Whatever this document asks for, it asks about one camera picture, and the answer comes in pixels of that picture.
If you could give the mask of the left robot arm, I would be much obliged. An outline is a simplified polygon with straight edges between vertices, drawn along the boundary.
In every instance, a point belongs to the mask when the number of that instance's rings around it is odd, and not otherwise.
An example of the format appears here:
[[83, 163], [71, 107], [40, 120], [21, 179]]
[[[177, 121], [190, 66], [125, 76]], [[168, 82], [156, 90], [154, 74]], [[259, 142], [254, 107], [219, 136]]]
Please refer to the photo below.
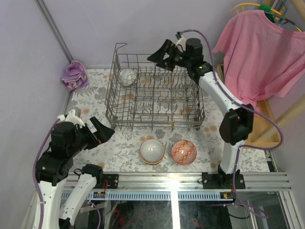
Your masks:
[[78, 184], [65, 204], [61, 205], [61, 195], [67, 182], [74, 157], [82, 150], [90, 150], [106, 143], [115, 131], [96, 119], [90, 118], [95, 127], [91, 132], [87, 124], [78, 117], [58, 116], [49, 132], [49, 146], [39, 149], [35, 158], [32, 177], [36, 187], [38, 202], [33, 228], [68, 229], [75, 223], [76, 216], [93, 188], [107, 187], [108, 181], [102, 167], [86, 164], [79, 174]]

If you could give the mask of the yellow floral bowl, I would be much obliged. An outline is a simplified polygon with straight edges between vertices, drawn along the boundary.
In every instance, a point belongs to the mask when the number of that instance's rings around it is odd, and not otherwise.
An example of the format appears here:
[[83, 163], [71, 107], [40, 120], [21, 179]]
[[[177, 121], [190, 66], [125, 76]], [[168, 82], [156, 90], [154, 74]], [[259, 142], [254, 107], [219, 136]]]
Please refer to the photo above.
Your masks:
[[162, 157], [160, 160], [157, 160], [157, 161], [148, 161], [146, 160], [145, 158], [143, 158], [141, 156], [141, 159], [146, 163], [146, 164], [149, 164], [149, 165], [156, 165], [156, 164], [159, 164], [160, 162], [163, 161], [164, 157]]

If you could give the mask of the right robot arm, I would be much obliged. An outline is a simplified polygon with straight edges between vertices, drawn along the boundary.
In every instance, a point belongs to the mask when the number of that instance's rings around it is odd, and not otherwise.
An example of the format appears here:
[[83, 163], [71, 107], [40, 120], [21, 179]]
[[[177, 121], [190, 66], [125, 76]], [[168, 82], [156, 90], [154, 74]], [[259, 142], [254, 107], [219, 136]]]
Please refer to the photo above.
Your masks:
[[197, 38], [187, 39], [183, 51], [171, 40], [166, 40], [147, 60], [169, 71], [173, 71], [176, 66], [185, 68], [188, 76], [219, 107], [224, 116], [219, 127], [224, 152], [218, 168], [217, 182], [222, 188], [230, 187], [237, 174], [240, 147], [253, 129], [253, 107], [250, 104], [242, 105], [225, 87], [213, 67], [203, 59], [203, 46]]

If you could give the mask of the grey dotted bowl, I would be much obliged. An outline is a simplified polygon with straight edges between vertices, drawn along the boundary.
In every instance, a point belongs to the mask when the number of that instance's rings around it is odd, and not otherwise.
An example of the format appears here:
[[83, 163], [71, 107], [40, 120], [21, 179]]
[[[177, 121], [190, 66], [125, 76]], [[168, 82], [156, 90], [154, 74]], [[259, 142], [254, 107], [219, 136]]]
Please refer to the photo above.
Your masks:
[[164, 145], [156, 139], [148, 139], [140, 146], [140, 156], [148, 161], [157, 161], [165, 156]]

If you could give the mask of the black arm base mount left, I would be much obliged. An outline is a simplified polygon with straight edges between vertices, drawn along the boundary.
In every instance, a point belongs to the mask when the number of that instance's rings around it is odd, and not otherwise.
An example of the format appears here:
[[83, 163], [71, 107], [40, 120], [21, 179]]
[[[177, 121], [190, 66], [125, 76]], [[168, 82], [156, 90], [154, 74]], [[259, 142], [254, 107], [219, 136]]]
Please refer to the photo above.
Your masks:
[[117, 189], [119, 184], [118, 174], [104, 174], [102, 179], [102, 188], [104, 190]]

